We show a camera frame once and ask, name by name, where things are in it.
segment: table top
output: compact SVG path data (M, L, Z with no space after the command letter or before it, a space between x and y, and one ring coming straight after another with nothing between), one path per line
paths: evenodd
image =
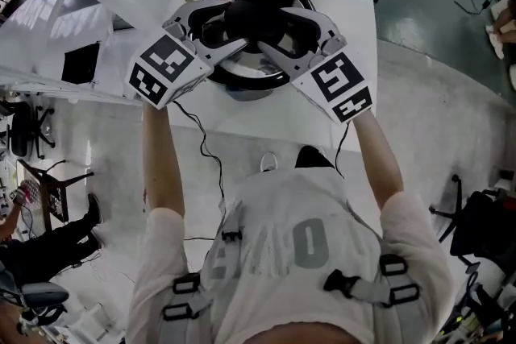
M377 31L372 0L312 0L346 37L345 53L371 82L373 111L377 101ZM172 0L172 14L185 0ZM238 102L215 83L206 81L179 98L186 110L196 114L210 131L281 139L302 144L337 148L345 126L337 126L308 102L292 85L275 89L258 101ZM192 126L178 110L169 111L173 125ZM360 151L355 129L350 125L344 150Z

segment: black pants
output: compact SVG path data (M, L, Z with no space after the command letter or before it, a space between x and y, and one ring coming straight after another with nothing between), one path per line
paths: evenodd
M298 159L296 160L296 168L323 168L333 165L327 160L324 155L314 147L305 146L299 151Z
M49 231L6 249L7 269L15 275L16 284L47 282L66 267L92 255L98 242L91 236L95 222L86 214L81 220ZM86 242L79 243L88 237Z

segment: gray t-shirt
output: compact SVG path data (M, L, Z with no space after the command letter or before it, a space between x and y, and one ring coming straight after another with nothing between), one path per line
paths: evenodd
M322 322L364 344L373 344L372 306L326 292L336 268L374 281L380 245L376 235L347 210L343 180L332 168L296 168L248 178L232 204L243 228L239 269L228 288L224 242L214 242L202 269L202 285L215 294L210 309L215 344L241 344L275 325ZM381 213L384 239L405 258L427 307L430 342L453 302L447 259L417 199L391 197ZM156 209L148 219L141 269L127 325L128 344L154 344L156 327L174 278L186 271L183 219Z

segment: bare leg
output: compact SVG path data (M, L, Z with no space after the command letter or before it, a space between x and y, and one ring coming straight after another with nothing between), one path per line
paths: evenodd
M516 31L501 33L498 38L503 44L516 44Z
M510 11L510 8L504 9L498 15L497 21L494 23L494 32L500 33L500 29L502 29L507 23L509 23L513 19L513 14Z

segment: buckle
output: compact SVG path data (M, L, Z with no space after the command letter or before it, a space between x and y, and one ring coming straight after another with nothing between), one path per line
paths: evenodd
M400 276L408 269L406 261L394 254L380 256L380 271L383 276Z
M176 278L172 285L172 290L176 294L188 294L190 292L196 292L199 289L199 285L201 285L201 274L192 272Z
M186 318L194 320L197 317L199 317L199 313L192 313L192 309L187 302L184 304L167 305L163 308L163 319L165 321L185 320Z
M344 276L340 270L334 270L326 279L322 289L324 291L338 290L346 298L353 298L351 290L359 279L359 276Z
M399 294L399 292L403 292L406 290L412 290L413 293L411 295ZM383 306L387 309L392 307L393 305L403 304L406 302L416 301L419 298L419 286L416 284L404 285L403 287L396 287L390 289L389 294L389 303L383 304Z
M236 232L231 231L223 231L222 232L223 241L227 242L227 239L229 238L231 242L235 241L237 238L242 241L242 231L238 230Z

